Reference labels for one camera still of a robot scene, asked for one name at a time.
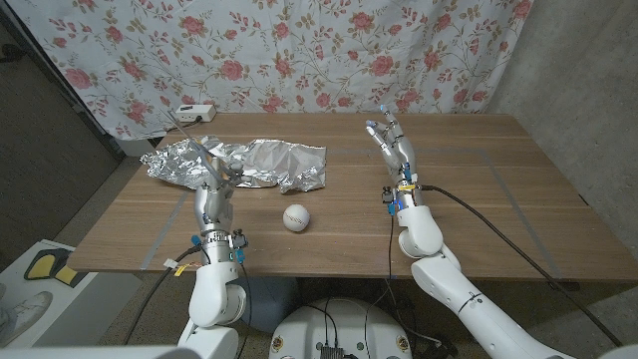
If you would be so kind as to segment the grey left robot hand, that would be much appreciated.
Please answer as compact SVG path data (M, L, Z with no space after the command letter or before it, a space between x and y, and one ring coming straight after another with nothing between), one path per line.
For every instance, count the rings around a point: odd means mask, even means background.
M195 190L193 212L199 232L207 236L214 231L230 232L233 207L230 202L234 187L241 182L243 165L231 163L225 165L214 158L204 165L209 175Z

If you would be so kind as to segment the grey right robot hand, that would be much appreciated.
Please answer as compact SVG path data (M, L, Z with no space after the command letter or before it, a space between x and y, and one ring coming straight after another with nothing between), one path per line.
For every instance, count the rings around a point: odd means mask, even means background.
M366 131L379 147L393 185L399 191L418 187L418 170L414 148L395 115L385 105L380 112L386 122L368 120Z

